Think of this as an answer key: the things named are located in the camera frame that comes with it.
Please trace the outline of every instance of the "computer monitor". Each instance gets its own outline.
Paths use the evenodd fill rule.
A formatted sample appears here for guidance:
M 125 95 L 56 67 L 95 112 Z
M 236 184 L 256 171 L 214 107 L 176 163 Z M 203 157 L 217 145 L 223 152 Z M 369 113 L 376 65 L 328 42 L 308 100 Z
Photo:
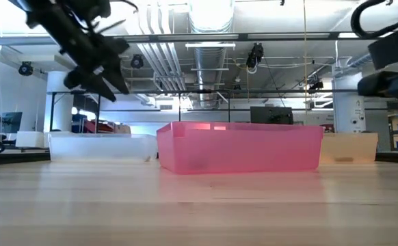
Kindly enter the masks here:
M 2 113 L 0 116 L 0 133 L 17 133 L 20 130 L 22 112 Z
M 290 107 L 251 107 L 251 123 L 293 124 Z

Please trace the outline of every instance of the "desk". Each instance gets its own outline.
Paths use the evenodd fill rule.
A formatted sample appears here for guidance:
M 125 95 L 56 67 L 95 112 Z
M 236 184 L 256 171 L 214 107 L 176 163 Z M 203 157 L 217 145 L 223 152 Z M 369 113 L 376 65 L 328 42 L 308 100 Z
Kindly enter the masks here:
M 0 165 L 0 245 L 398 246 L 398 164 L 195 176 L 157 163 Z

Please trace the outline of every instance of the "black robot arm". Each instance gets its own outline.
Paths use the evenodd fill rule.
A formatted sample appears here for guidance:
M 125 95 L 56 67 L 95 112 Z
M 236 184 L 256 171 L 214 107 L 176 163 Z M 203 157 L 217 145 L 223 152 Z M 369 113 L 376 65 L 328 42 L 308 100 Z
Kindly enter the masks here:
M 351 28 L 361 38 L 376 38 L 398 29 L 398 23 L 373 33 L 367 33 L 360 25 L 362 12 L 385 0 L 368 0 L 356 8 L 351 16 Z M 398 30 L 369 45 L 369 53 L 375 69 L 383 69 L 398 63 Z M 394 97 L 398 99 L 398 72 L 381 71 L 364 77 L 358 84 L 358 93 L 362 96 Z
M 109 0 L 56 0 L 55 3 L 50 0 L 10 1 L 26 11 L 29 27 L 42 25 L 61 46 L 60 53 L 67 53 L 77 64 L 64 80 L 66 87 L 72 89 L 80 85 L 89 92 L 115 101 L 116 97 L 105 84 L 105 79 L 120 92 L 129 93 L 118 57 L 129 45 L 124 39 L 96 33 L 96 24 L 92 24 L 97 16 L 106 18 L 111 14 Z M 136 8 L 129 1 L 123 1 Z

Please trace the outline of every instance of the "red object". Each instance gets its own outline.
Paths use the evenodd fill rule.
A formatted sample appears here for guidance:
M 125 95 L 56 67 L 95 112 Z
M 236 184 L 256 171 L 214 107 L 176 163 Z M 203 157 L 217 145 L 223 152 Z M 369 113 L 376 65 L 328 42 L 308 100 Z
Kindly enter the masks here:
M 322 137 L 320 126 L 250 123 L 172 122 L 157 131 L 160 164 L 176 174 L 314 170 Z
M 87 128 L 89 133 L 96 132 L 96 122 L 95 121 L 85 121 L 85 127 Z M 98 131 L 99 133 L 114 133 L 114 129 L 110 127 L 108 124 L 98 123 Z
M 322 124 L 321 125 L 324 130 L 324 133 L 334 133 L 334 125 L 333 124 Z

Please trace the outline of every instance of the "white pillar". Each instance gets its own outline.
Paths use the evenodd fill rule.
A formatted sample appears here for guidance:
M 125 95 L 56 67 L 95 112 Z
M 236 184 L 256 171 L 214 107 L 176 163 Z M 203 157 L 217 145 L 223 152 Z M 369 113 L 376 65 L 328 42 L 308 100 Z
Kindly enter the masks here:
M 47 92 L 69 92 L 64 85 L 64 79 L 67 72 L 54 71 L 49 72 L 47 78 Z M 55 106 L 53 108 L 53 127 L 61 131 L 71 131 L 71 109 L 73 107 L 73 95 L 56 94 Z M 44 116 L 44 132 L 50 131 L 50 114 L 52 95 L 46 96 L 46 111 Z
M 357 90 L 362 73 L 334 75 L 332 89 Z M 366 130 L 363 96 L 357 93 L 333 93 L 334 129 L 336 133 L 360 133 Z

